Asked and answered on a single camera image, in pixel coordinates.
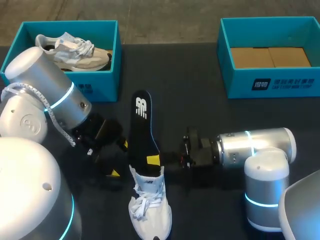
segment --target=shoe tongue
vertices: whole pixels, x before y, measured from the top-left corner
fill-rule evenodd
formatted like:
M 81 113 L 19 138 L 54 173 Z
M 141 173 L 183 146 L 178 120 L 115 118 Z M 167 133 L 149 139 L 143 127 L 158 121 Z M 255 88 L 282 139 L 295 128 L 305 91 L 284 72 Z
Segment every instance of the shoe tongue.
M 69 33 L 65 32 L 61 37 L 57 39 L 54 44 L 54 47 L 57 48 L 59 45 L 63 45 L 69 49 L 76 49 L 79 46 L 75 43 L 75 38 Z
M 164 175 L 158 177 L 153 176 L 141 176 L 138 173 L 135 174 L 135 179 L 140 189 L 147 193 L 155 194 L 161 187 L 164 181 Z

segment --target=blue box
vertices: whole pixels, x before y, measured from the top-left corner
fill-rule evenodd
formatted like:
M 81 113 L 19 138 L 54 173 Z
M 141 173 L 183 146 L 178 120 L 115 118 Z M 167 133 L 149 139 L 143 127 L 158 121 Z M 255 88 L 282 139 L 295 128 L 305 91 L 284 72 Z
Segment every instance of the blue box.
M 278 47 L 303 48 L 311 67 L 235 67 L 231 48 Z M 314 17 L 222 18 L 217 56 L 230 99 L 320 96 L 320 26 Z
M 76 38 L 90 40 L 95 47 L 112 50 L 110 70 L 65 72 L 80 91 L 91 102 L 115 102 L 118 99 L 118 87 L 121 68 L 121 39 L 118 21 L 26 21 L 23 22 L 12 42 L 11 48 L 0 70 L 5 77 L 8 64 L 24 50 L 35 46 L 38 34 L 51 38 L 60 37 L 65 32 Z

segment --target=shoe box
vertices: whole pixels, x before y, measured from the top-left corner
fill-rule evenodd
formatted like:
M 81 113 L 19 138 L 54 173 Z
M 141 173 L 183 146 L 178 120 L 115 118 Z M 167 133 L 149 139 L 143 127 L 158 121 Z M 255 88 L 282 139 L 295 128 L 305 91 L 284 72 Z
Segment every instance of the shoe box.
M 320 96 L 314 17 L 222 18 L 217 56 L 230 99 Z
M 95 47 L 112 53 L 108 70 L 73 72 L 65 74 L 91 102 L 116 102 L 118 99 L 119 77 L 121 69 L 121 39 L 118 21 L 26 21 L 23 22 L 11 44 L 0 74 L 4 83 L 8 64 L 24 50 L 35 46 L 39 34 L 58 38 L 65 32 L 74 37 L 91 41 Z

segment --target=concrete floor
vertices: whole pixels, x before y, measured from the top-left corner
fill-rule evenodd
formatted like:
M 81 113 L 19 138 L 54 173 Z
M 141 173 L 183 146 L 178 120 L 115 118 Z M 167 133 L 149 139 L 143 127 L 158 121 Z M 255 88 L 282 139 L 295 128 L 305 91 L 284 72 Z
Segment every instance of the concrete floor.
M 118 20 L 126 44 L 215 42 L 223 17 L 315 16 L 317 0 L 0 0 L 0 46 L 23 21 Z

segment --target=new balance logo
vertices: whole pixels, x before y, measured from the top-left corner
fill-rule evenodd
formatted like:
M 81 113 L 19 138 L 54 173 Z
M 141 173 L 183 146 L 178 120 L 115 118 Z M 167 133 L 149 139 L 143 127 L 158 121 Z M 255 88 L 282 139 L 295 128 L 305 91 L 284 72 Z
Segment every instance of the new balance logo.
M 139 116 L 143 117 L 144 119 L 147 119 L 147 102 L 144 99 L 141 99 L 140 97 L 137 97 L 135 99 L 135 113 Z

